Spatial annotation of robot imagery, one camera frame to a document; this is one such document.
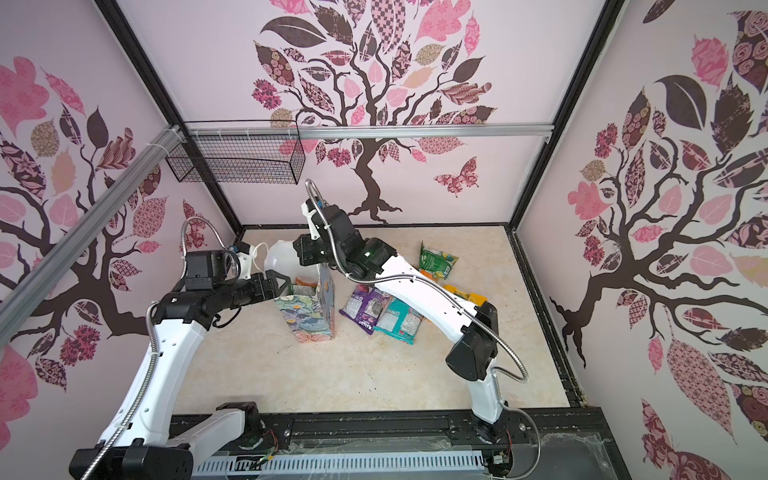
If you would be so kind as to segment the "teal snack bag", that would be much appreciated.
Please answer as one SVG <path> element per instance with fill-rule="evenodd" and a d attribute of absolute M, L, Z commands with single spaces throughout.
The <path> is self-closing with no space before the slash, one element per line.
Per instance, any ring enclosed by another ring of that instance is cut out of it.
<path fill-rule="evenodd" d="M 405 302 L 392 298 L 380 314 L 374 330 L 413 345 L 424 317 Z"/>

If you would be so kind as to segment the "floral paper bag white handles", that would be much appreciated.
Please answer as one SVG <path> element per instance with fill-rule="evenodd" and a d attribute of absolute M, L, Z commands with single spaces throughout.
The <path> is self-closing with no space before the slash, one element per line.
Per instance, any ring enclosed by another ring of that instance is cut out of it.
<path fill-rule="evenodd" d="M 319 281 L 317 289 L 300 287 L 296 295 L 284 295 L 275 299 L 276 305 L 290 331 L 299 343 L 316 343 L 333 340 L 334 284 L 330 269 L 325 264 L 302 266 L 291 242 L 278 240 L 271 246 L 261 242 L 254 246 L 254 268 L 261 272 L 274 270 L 305 281 Z"/>

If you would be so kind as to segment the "orange chips snack bag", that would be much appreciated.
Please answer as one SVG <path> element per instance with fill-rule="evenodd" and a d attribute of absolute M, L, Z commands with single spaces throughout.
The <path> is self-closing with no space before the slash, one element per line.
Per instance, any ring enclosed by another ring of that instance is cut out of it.
<path fill-rule="evenodd" d="M 317 289 L 318 285 L 319 285 L 319 281 L 310 282 L 310 281 L 305 281 L 305 280 L 297 277 L 296 280 L 293 282 L 293 285 L 294 286 L 300 286 L 300 287 L 307 287 L 307 288 Z"/>

